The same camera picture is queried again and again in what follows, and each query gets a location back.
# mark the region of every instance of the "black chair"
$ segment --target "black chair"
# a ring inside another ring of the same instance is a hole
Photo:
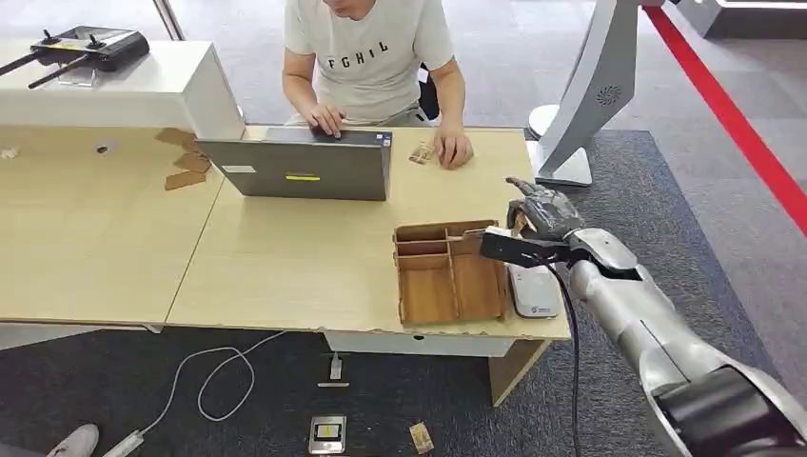
[[[428,71],[425,64],[421,64],[421,68]],[[440,104],[437,102],[437,86],[434,85],[431,74],[428,75],[425,83],[420,79],[418,82],[421,83],[421,109],[429,121],[433,121],[440,115]]]

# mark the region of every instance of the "cardboard box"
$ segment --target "cardboard box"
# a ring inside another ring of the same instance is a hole
[[[479,256],[479,238],[468,230],[495,221],[471,221],[395,230],[399,312],[404,325],[496,319],[510,298],[504,265]]]

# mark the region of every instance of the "robotic arm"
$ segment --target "robotic arm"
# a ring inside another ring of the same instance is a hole
[[[777,381],[701,340],[619,239],[585,228],[560,192],[507,178],[524,194],[481,255],[525,268],[565,262],[583,301],[639,376],[654,429],[674,456],[807,455],[807,412]]]

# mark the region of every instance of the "white t-shirt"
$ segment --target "white t-shirt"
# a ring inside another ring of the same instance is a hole
[[[342,18],[322,0],[287,0],[285,46],[317,54],[320,101],[350,120],[382,121],[420,96],[418,68],[454,56],[441,0],[376,0],[361,21]]]

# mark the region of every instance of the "wooden table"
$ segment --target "wooden table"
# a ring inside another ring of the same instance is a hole
[[[0,319],[166,321],[223,179],[166,192],[158,131],[0,127]]]
[[[515,340],[490,359],[498,405],[552,340],[569,338],[565,314],[524,320],[509,309],[498,321],[405,328],[392,232],[503,223],[519,196],[503,178],[531,173],[522,133],[471,130],[476,158],[447,171],[408,160],[432,130],[392,130],[390,198],[381,203],[245,198],[217,175],[165,192],[178,151],[148,129],[49,129],[19,140],[30,146],[0,162],[0,211],[14,221],[0,226],[0,250],[16,259],[0,266],[10,298],[0,320],[414,335],[469,347]],[[103,137],[119,149],[99,156]],[[559,304],[560,290],[546,299]]]

